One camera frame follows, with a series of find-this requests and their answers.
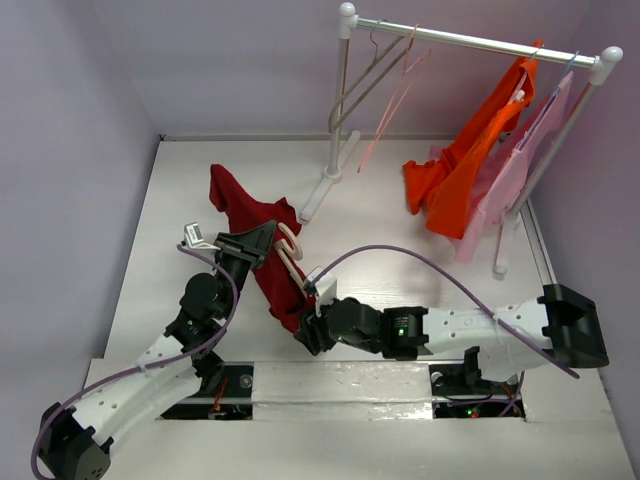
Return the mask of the dark red t shirt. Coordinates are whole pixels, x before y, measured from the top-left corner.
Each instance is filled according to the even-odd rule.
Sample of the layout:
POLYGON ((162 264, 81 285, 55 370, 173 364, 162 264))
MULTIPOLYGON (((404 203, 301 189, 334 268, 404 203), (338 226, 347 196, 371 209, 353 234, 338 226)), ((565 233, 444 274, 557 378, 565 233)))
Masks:
POLYGON ((253 270, 254 278, 269 305, 269 313, 290 333, 300 328, 299 317, 315 306, 315 299, 300 284, 306 275, 292 259, 283 259, 274 246, 286 236, 284 225, 293 235, 301 232, 295 209, 282 197, 274 203, 254 199, 220 164, 210 166, 209 200, 225 214, 229 233, 241 238, 252 251, 266 258, 253 270))

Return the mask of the beige wooden hanger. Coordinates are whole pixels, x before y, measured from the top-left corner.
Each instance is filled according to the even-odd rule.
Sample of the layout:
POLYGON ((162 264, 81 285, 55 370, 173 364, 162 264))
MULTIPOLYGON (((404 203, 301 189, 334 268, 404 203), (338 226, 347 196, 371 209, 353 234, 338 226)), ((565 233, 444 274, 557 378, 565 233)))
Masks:
POLYGON ((274 243, 275 252, 302 294, 312 296, 314 291, 308 286, 307 276, 301 273, 297 266, 297 262, 302 260, 304 256, 300 241, 284 222, 279 222, 277 228, 282 237, 274 243))

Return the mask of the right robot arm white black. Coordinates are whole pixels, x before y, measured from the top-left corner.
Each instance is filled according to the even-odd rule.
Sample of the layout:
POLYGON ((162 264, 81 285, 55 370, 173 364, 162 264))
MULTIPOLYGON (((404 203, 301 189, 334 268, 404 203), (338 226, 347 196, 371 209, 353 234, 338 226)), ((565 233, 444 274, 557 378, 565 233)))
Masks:
POLYGON ((294 337, 314 356, 336 344, 397 361, 458 352, 460 379, 473 392, 547 363, 564 371, 609 363, 595 303, 561 284, 547 284, 541 296, 494 313, 376 310, 351 297, 334 298, 305 312, 294 337))

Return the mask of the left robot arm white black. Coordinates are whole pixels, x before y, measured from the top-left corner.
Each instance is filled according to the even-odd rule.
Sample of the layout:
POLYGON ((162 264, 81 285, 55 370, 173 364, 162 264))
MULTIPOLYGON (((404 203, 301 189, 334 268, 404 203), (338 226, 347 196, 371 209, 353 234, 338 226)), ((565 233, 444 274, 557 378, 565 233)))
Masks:
POLYGON ((135 428, 195 393, 209 395, 221 383, 224 363, 214 352, 227 333, 248 274, 263 266, 277 230, 267 221, 241 233, 203 240, 199 227, 184 228, 179 252, 211 267, 192 276, 176 318, 127 369, 54 403, 41 417, 30 454, 42 478, 100 479, 111 456, 135 428))

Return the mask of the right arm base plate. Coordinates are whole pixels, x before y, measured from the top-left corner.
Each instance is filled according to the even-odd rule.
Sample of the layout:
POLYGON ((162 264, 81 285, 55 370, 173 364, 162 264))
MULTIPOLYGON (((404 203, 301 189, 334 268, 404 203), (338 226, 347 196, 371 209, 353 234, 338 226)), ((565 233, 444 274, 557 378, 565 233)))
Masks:
POLYGON ((459 362, 429 365, 434 415, 443 419, 526 418, 522 400, 524 373, 504 381, 487 380, 479 364, 479 347, 459 362))

